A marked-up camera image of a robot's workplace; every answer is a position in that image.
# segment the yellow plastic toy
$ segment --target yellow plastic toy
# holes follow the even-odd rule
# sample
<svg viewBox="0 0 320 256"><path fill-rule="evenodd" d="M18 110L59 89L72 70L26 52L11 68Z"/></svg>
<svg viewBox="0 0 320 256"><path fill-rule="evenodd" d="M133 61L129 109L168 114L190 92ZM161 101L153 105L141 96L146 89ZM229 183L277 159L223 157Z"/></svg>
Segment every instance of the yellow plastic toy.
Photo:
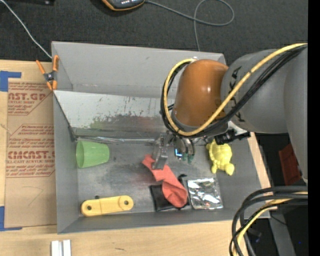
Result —
<svg viewBox="0 0 320 256"><path fill-rule="evenodd" d="M235 170L235 166L230 163L232 157L231 147L228 144L218 145L215 140L205 147L209 150L209 156L212 161L211 172L215 174L219 169L231 176Z"/></svg>

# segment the silver foil packet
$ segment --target silver foil packet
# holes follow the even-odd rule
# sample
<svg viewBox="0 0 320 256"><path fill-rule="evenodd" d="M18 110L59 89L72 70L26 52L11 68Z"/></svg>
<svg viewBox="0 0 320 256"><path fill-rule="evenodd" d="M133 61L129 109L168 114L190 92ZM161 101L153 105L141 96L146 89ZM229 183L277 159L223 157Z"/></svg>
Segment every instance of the silver foil packet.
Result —
<svg viewBox="0 0 320 256"><path fill-rule="evenodd" d="M187 185L194 209L213 210L224 207L217 178L188 180Z"/></svg>

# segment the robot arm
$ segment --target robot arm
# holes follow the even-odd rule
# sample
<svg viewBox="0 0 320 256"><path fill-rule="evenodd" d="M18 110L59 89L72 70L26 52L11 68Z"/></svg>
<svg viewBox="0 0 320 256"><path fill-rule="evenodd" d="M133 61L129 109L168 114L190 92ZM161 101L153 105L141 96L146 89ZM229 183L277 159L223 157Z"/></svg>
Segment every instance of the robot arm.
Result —
<svg viewBox="0 0 320 256"><path fill-rule="evenodd" d="M167 94L178 71L174 105ZM161 112L173 136L228 143L249 132L288 133L308 183L308 45L245 55L229 67L213 60L178 63L163 86Z"/></svg>

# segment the black cable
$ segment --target black cable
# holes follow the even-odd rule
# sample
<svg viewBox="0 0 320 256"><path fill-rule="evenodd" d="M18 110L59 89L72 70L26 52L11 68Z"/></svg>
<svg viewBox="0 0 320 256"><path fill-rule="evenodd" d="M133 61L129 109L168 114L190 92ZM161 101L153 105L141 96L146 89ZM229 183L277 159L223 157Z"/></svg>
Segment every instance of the black cable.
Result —
<svg viewBox="0 0 320 256"><path fill-rule="evenodd" d="M290 201L275 203L275 204L271 204L271 205L267 205L267 206L261 207L253 215L251 215L248 220L246 220L245 222L241 222L241 227L234 234L232 234L232 239L231 239L231 242L229 244L229 253L230 253L230 255L233 256L233 252L232 252L232 244L233 243L234 243L234 247L235 247L237 253L239 254L239 256L243 255L243 253L241 252L241 248L240 248L240 246L238 244L238 237L237 236L248 225L248 223L253 218L255 218L258 214L260 214L261 211L264 211L264 210L266 210L268 208L273 208L273 207L276 207L276 206L279 206L279 205L284 205L284 204L286 204L288 206L301 206L301 205L308 205L308 201L306 201L305 199L303 201L295 201L295 199L291 199ZM250 252L250 255L251 256L255 256L256 254L255 254L253 248L251 247L252 250L249 250L249 248L248 248L248 245L251 246L250 241L249 241L249 243L246 243L246 245L247 245L248 251Z"/></svg>
<svg viewBox="0 0 320 256"><path fill-rule="evenodd" d="M249 201L246 201L242 204L242 206L239 208L239 210L234 215L232 225L231 225L231 233L232 236L237 232L237 222L242 214L244 214L245 210L259 202L265 202L267 200L279 200L279 199L308 199L308 195L306 194L294 194L294 193L282 193L281 195L263 195L257 198L253 198ZM236 250L240 250L240 246L237 241L233 241L234 246Z"/></svg>
<svg viewBox="0 0 320 256"><path fill-rule="evenodd" d="M270 192L286 192L286 193L294 193L294 192L301 192L301 191L307 191L308 187L304 185L289 185L289 186L274 186L274 187L267 187L267 188L262 188L259 189L251 194L249 194L244 200L243 203L247 201L252 200L256 196L265 194L265 193L270 193Z"/></svg>
<svg viewBox="0 0 320 256"><path fill-rule="evenodd" d="M270 193L270 192L273 192L273 193L281 193L281 192L294 193L294 192L306 191L307 189L308 189L307 186L303 186L303 185L289 185L289 186L276 186L276 187L263 188L263 189L259 189L255 192L251 193L250 195L248 195L243 202L250 201L251 199L253 199L261 194L264 194L264 193ZM245 214L242 213L240 216L241 225L244 224L244 220L245 220ZM248 235L245 234L243 237L244 237L244 240L247 245L247 250L251 253L251 256L255 256L256 254L255 254L254 249L251 245L251 242L250 242Z"/></svg>
<svg viewBox="0 0 320 256"><path fill-rule="evenodd" d="M188 16L188 15L186 15L186 14L184 14L182 12L179 12L177 10L171 9L171 8L169 8L167 6L164 6L162 4L159 4L157 2L153 2L153 1L149 1L149 0L145 0L144 2L147 3L147 4L152 4L154 6L158 6L158 7L164 8L164 9L170 11L170 12L173 12L175 14L178 14L178 15L184 17L184 18L187 18L187 19L193 21L193 28L194 28L196 47L197 47L197 50L200 51L200 46L199 46L199 41L198 41L198 36L197 36L196 23L199 23L199 24L202 24L202 25L214 26L214 27L223 27L223 26L229 25L235 19L235 11L233 10L233 8L231 7L230 4L228 4L227 2L225 2L223 0L216 0L216 1L224 4L231 11L232 17L228 22L225 22L225 23L212 23L212 22L207 22L207 21L201 20L201 19L197 19L197 13L198 13L199 7L206 1L208 1L208 0L202 0L201 2L199 2L197 4L197 6L195 8L195 11L194 11L194 14L193 14L193 17Z"/></svg>

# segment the cardboard sheet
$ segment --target cardboard sheet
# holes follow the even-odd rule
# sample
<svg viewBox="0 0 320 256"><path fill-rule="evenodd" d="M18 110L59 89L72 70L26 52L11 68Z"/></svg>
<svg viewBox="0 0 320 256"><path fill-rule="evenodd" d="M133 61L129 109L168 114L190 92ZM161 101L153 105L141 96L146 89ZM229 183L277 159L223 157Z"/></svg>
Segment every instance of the cardboard sheet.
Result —
<svg viewBox="0 0 320 256"><path fill-rule="evenodd" d="M52 71L51 62L42 65ZM7 126L1 132L7 145L4 227L56 224L53 94L35 61L1 60L0 71L20 73L7 80Z"/></svg>

